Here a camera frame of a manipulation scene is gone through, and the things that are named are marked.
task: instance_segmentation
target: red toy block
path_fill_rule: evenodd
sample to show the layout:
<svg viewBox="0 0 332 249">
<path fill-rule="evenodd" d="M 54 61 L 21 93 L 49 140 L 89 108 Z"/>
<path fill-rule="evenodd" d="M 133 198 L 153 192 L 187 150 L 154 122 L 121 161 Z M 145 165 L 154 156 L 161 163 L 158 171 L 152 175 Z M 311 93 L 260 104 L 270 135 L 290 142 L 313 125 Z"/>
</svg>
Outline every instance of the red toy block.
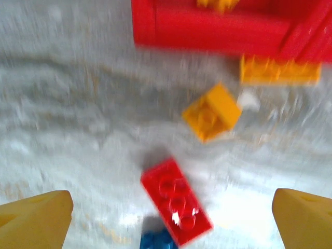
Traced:
<svg viewBox="0 0 332 249">
<path fill-rule="evenodd" d="M 325 25 L 332 16 L 332 0 L 240 0 L 223 15 L 198 8 L 196 0 L 131 3 L 137 45 L 332 62 Z M 317 43 L 324 46 L 319 56 L 314 55 Z"/>
<path fill-rule="evenodd" d="M 213 228 L 173 158 L 143 173 L 141 183 L 179 246 Z"/>
</svg>

